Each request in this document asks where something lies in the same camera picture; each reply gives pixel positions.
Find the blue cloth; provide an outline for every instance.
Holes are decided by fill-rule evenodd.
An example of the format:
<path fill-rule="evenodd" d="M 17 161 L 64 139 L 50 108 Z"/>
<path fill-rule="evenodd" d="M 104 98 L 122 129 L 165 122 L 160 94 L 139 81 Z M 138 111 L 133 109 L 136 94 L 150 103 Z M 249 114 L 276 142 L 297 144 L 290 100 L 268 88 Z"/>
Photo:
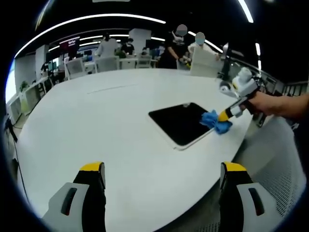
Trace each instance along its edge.
<path fill-rule="evenodd" d="M 200 124 L 209 127 L 210 129 L 214 128 L 214 130 L 218 134 L 224 134 L 228 132 L 230 127 L 233 125 L 233 123 L 226 121 L 226 122 L 219 122 L 218 121 L 218 115 L 215 110 L 213 110 L 211 113 L 203 113 L 202 119 L 200 120 Z"/>

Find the tablet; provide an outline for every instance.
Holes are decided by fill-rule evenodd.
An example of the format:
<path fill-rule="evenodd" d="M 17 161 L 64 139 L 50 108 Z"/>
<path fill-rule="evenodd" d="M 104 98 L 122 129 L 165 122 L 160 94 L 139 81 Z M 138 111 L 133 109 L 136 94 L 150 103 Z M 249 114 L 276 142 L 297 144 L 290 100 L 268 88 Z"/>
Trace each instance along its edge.
<path fill-rule="evenodd" d="M 210 131 L 200 124 L 205 112 L 208 111 L 191 102 L 151 111 L 149 117 L 177 145 L 175 148 L 183 150 Z"/>

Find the ceiling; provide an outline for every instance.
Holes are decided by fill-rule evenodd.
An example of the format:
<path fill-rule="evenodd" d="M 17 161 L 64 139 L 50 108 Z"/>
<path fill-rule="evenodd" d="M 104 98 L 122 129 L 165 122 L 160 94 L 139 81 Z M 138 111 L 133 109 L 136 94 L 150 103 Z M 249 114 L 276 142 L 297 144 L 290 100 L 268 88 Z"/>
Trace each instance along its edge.
<path fill-rule="evenodd" d="M 260 43 L 262 69 L 284 82 L 308 78 L 308 17 L 302 0 L 245 0 L 254 23 L 249 23 L 238 0 L 131 0 L 130 2 L 97 2 L 92 0 L 50 0 L 41 23 L 37 26 L 44 3 L 36 4 L 30 28 L 21 28 L 20 46 L 36 35 L 59 23 L 74 18 L 108 13 L 134 14 L 166 21 L 166 24 L 128 17 L 100 17 L 72 22 L 36 39 L 19 56 L 35 51 L 43 44 L 74 34 L 83 37 L 101 35 L 102 29 L 113 34 L 126 33 L 133 28 L 149 29 L 153 36 L 164 38 L 171 28 L 185 24 L 188 30 L 203 32 L 217 46 L 229 42 L 242 52 L 247 62 L 257 66 L 255 43 Z"/>

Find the glove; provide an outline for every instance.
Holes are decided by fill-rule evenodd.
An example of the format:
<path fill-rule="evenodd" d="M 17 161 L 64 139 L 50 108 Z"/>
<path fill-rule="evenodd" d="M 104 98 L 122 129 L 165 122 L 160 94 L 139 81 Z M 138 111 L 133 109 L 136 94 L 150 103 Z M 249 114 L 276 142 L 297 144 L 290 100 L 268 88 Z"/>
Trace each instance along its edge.
<path fill-rule="evenodd" d="M 180 57 L 180 58 L 178 59 L 178 61 L 179 61 L 181 64 L 186 64 L 186 61 L 184 60 L 183 57 Z"/>

